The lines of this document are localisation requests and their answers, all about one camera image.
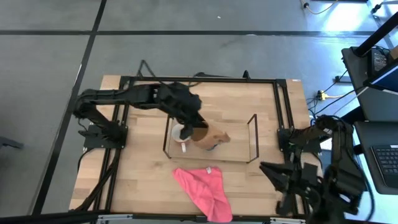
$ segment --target gray floor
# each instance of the gray floor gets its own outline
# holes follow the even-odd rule
[[[374,31],[372,3],[339,2],[314,16],[292,0],[111,0],[100,30],[283,30]],[[329,3],[311,1],[314,11]],[[0,1],[0,29],[91,30],[100,0]],[[382,23],[395,12],[381,9]],[[340,50],[366,37],[288,36],[97,36],[81,90],[98,88],[104,74],[134,73],[146,59],[156,74],[192,76],[196,72],[240,77],[303,80],[305,95],[324,90],[345,71]],[[397,44],[395,33],[391,41]],[[0,217],[29,213],[70,91],[87,44],[87,36],[0,35],[0,136],[25,143],[21,150],[0,150]],[[387,47],[384,41],[379,45]],[[351,85],[336,85],[341,95]],[[334,113],[349,97],[324,112]],[[317,110],[331,102],[321,102]],[[358,105],[352,102],[339,112]],[[68,209],[83,138],[71,120],[45,213]]]

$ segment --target wooden tabletop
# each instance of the wooden tabletop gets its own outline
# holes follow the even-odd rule
[[[105,75],[101,89],[117,89],[121,76]],[[296,128],[310,124],[300,80],[287,80],[289,99]],[[199,159],[168,159],[162,151],[167,115],[159,110],[130,108],[126,147],[122,150],[112,212],[164,213],[198,215],[201,211],[172,177],[172,171],[217,166],[223,172],[225,194],[233,215],[275,215],[275,205],[282,194],[274,190],[259,169],[260,161],[283,163],[276,130],[277,113],[273,87],[266,83],[202,83],[191,88],[202,100],[200,114],[208,121],[247,122],[256,113],[259,133],[259,158],[246,164]],[[279,90],[283,102],[282,90]],[[282,112],[287,124],[284,103]],[[111,119],[114,106],[98,106]],[[70,208],[79,206],[98,182],[104,149],[87,154],[80,166]],[[316,164],[312,154],[303,153],[302,161]],[[107,193],[104,187],[101,208]]]

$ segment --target desk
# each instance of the desk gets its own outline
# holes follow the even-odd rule
[[[355,56],[351,49],[343,49],[341,53],[354,89],[363,86],[363,82],[368,79],[366,75],[368,59]],[[358,101],[360,107],[345,116],[349,118],[345,119],[347,122],[358,121],[358,117],[361,118],[360,121],[398,121],[398,95],[367,88],[358,96]]]
[[[120,78],[105,75],[101,89],[118,88]],[[295,127],[305,128],[309,125],[309,117],[302,83],[300,80],[287,80],[287,89]],[[259,158],[249,164],[168,159],[162,152],[167,115],[159,110],[131,108],[127,119],[127,143],[121,153],[111,211],[199,215],[201,212],[174,180],[172,171],[178,167],[199,169],[218,166],[223,172],[224,191],[233,215],[275,215],[275,205],[281,198],[281,193],[274,190],[269,179],[259,169],[260,161],[283,163],[276,136],[279,125],[272,85],[206,82],[191,88],[191,92],[199,94],[202,100],[200,114],[208,121],[247,122],[256,113]],[[282,90],[279,95],[283,100]],[[113,108],[114,106],[98,106],[108,119],[112,117]],[[282,112],[286,123],[283,103]],[[98,181],[103,155],[104,150],[97,149],[83,158],[70,208],[79,206],[93,190]],[[302,161],[319,166],[317,158],[309,153],[302,155]],[[321,169],[318,169],[318,175],[322,175]],[[104,206],[106,192],[105,186],[100,208]]]
[[[397,144],[398,124],[382,122],[355,122],[355,129],[364,154],[359,155],[361,167],[370,183],[374,194],[375,211],[371,221],[379,223],[396,223],[398,189],[383,185],[376,161],[371,155],[370,147],[381,144]],[[358,215],[346,214],[346,218],[364,220],[371,208],[369,192],[364,192],[359,204]]]

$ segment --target yellow connector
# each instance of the yellow connector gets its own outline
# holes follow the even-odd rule
[[[343,95],[340,95],[340,96],[329,96],[323,90],[318,90],[318,93],[317,93],[317,99],[318,100],[326,100],[327,98],[340,98],[342,96]]]

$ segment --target brown paper bag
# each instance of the brown paper bag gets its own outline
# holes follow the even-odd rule
[[[207,128],[194,128],[191,139],[197,147],[205,150],[212,150],[217,145],[229,142],[228,134],[217,127],[207,124]]]

